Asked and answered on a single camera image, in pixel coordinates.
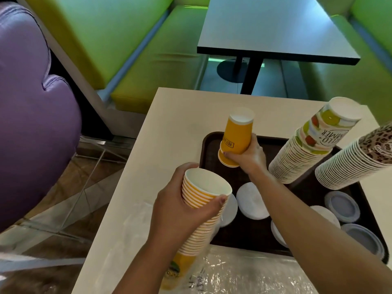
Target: brown tray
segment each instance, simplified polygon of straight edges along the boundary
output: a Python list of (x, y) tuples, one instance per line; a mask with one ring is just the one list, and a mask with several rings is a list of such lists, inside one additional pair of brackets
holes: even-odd
[[(217, 173), (226, 179), (233, 188), (233, 194), (236, 195), (238, 188), (244, 183), (250, 182), (250, 179), (241, 168), (229, 168), (220, 163), (218, 159), (218, 150), (222, 138), (223, 132), (213, 132), (204, 138), (200, 167)], [(287, 142), (287, 139), (285, 138), (264, 136), (257, 136), (257, 140), (264, 149), (267, 165), (271, 163), (272, 159)], [(329, 159), (339, 151), (339, 148), (334, 148), (332, 153), (320, 163)], [(324, 197), (330, 191), (323, 187), (314, 175), (314, 169), (320, 163), (311, 168), (295, 182), (286, 185), (296, 196), (309, 206), (321, 205), (325, 207)], [(351, 186), (343, 188), (341, 191), (350, 195), (360, 207), (361, 216), (355, 223), (368, 228), (381, 240), (385, 248), (385, 257), (382, 261), (387, 264), (389, 260), (388, 247), (386, 246), (384, 237), (381, 234), (380, 228), (377, 225), (360, 183), (352, 184)], [(211, 244), (292, 256), (290, 250), (279, 244), (272, 235), (271, 217), (258, 221), (252, 220), (245, 217), (239, 209), (234, 221), (228, 226), (220, 228), (217, 235), (211, 241)]]

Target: white table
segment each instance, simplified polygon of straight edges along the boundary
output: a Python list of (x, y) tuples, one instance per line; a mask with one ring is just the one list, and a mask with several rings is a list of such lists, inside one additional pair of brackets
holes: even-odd
[[(72, 293), (111, 293), (101, 288), (114, 283), (110, 286), (113, 290), (142, 245), (141, 241), (125, 243), (124, 223), (130, 217), (131, 207), (136, 202), (152, 204), (178, 165), (199, 162), (203, 138), (208, 133), (224, 131), (233, 108), (245, 106), (255, 111), (254, 132), (258, 135), (290, 138), (323, 105), (319, 101), (159, 88)], [(364, 119), (339, 146), (344, 147), (378, 127), (369, 109), (363, 106), (363, 110)], [(391, 177), (392, 168), (362, 181), (389, 249), (392, 249)], [(140, 231), (132, 233), (145, 237), (148, 230), (140, 224)], [(118, 246), (123, 246), (127, 253), (113, 257), (113, 249)], [(214, 250), (225, 248), (214, 246)]]
[(237, 67), (242, 57), (251, 58), (241, 90), (248, 95), (263, 59), (345, 65), (360, 60), (316, 0), (211, 0), (197, 49), (238, 57)]

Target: purple chair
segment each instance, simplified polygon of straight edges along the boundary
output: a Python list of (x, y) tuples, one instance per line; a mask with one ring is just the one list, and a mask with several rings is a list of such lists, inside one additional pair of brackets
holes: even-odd
[(75, 153), (81, 114), (33, 15), (0, 3), (0, 232), (34, 208)]

